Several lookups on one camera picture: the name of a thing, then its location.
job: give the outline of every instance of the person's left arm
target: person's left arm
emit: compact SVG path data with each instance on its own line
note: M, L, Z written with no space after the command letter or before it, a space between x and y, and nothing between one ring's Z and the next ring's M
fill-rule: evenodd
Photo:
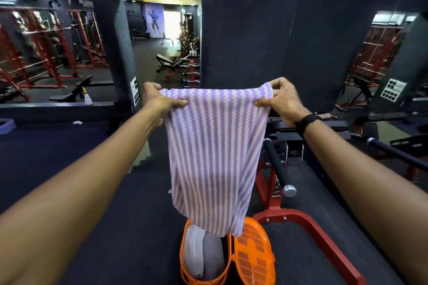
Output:
M0 285L55 284L163 116L186 100L145 83L144 107L106 141L0 216Z

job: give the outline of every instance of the gray cloth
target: gray cloth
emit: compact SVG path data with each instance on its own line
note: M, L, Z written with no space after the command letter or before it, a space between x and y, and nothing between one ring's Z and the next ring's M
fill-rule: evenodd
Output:
M204 242L205 230L191 225L187 228L183 259L186 269L194 278L200 279L204 273L204 255L202 244Z
M221 238L207 232L203 244L204 274L203 281L213 280L221 275L226 268Z

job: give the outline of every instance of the black foam handle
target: black foam handle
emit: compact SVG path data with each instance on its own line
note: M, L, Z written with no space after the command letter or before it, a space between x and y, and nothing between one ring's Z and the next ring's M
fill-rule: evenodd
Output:
M278 181L282 188L287 185L291 185L291 180L288 177L287 172L282 166L281 159L277 154L274 145L272 144L271 139L264 139L263 145L265 146L267 156L269 157L269 161L272 164L272 168L275 170L276 176L278 177Z
M398 150L392 146L389 146L385 143L382 143L374 138L369 138L367 140L367 144L371 145L372 147L381 150L385 153L388 153L389 155L393 155L397 157L398 159L416 167L419 168L422 171L428 172L428 163L425 161L422 161L421 159L415 158L412 155L405 153L401 150Z

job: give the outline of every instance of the hand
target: hand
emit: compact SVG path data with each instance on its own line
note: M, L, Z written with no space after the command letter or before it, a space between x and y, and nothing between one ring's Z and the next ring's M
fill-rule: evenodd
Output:
M144 83L144 93L142 95L142 103L144 109L149 110L153 114L156 127L163 123L163 118L173 107L184 107L187 105L187 99L174 99L165 97L159 90L162 87L155 82Z
M271 107L279 115L282 120L289 126L295 126L295 122L300 121L311 112L307 110L297 95L296 88L284 77L272 80L270 82L272 88L280 87L280 89L274 89L273 98L262 98L254 102L257 107Z

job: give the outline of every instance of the person's right arm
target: person's right arm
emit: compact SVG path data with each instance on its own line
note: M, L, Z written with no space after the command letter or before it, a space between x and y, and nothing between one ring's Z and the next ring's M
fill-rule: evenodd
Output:
M270 106L288 125L311 114L285 78ZM428 284L428 194L356 149L318 120L310 123L305 141L337 186L352 212L411 284Z

